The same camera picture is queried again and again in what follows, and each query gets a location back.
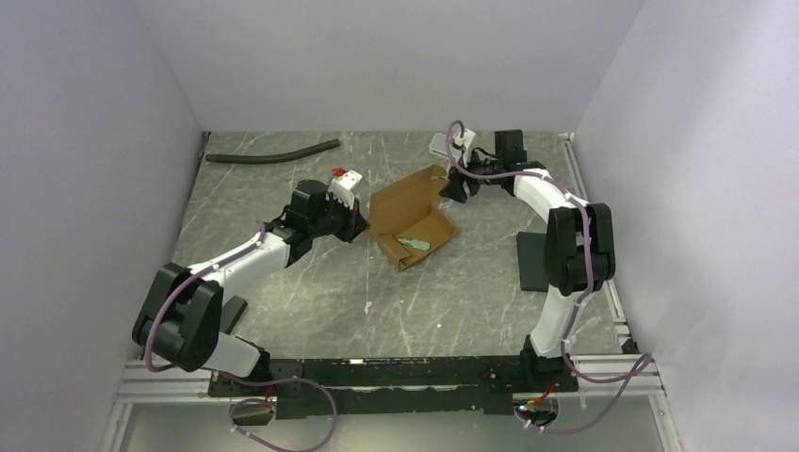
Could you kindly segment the brown cardboard box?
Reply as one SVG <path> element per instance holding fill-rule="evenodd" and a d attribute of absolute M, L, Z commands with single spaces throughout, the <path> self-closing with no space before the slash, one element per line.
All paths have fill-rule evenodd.
<path fill-rule="evenodd" d="M 422 261 L 455 235 L 454 224 L 438 208 L 439 190 L 447 181 L 443 167 L 430 165 L 370 196 L 366 236 L 397 270 Z M 428 241 L 432 249 L 405 248 L 397 241 L 401 236 Z"/>

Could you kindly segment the green plastic tube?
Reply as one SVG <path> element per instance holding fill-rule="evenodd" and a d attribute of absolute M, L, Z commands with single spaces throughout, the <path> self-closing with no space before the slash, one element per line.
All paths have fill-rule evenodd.
<path fill-rule="evenodd" d="M 397 238 L 397 241 L 405 248 L 418 250 L 422 252 L 429 252 L 432 249 L 432 244 L 428 241 L 421 240 L 418 238 L 412 238 L 407 236 L 401 236 Z"/>

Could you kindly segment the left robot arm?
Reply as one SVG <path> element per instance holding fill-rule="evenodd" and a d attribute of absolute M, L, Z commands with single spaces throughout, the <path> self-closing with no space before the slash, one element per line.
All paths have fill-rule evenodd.
<path fill-rule="evenodd" d="M 327 182 L 302 180 L 279 216 L 259 222 L 243 244 L 203 263 L 160 268 L 132 330 L 147 369 L 216 371 L 246 395 L 263 393 L 270 355 L 224 331 L 223 312 L 240 291 L 299 261 L 316 239 L 332 235 L 350 243 L 364 232 L 368 223 L 355 194 L 362 179 L 346 170 Z"/>

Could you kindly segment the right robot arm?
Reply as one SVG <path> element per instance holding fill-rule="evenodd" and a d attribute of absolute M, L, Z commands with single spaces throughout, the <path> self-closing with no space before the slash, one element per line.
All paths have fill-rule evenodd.
<path fill-rule="evenodd" d="M 585 305 L 614 275 L 611 211 L 575 195 L 542 163 L 530 161 L 521 131 L 497 132 L 492 153 L 474 151 L 472 136 L 459 120 L 448 126 L 444 152 L 450 168 L 441 196 L 464 203 L 482 186 L 499 186 L 546 222 L 546 302 L 529 336 L 533 356 L 518 368 L 523 385 L 541 391 L 556 376 L 551 360 L 567 359 Z"/>

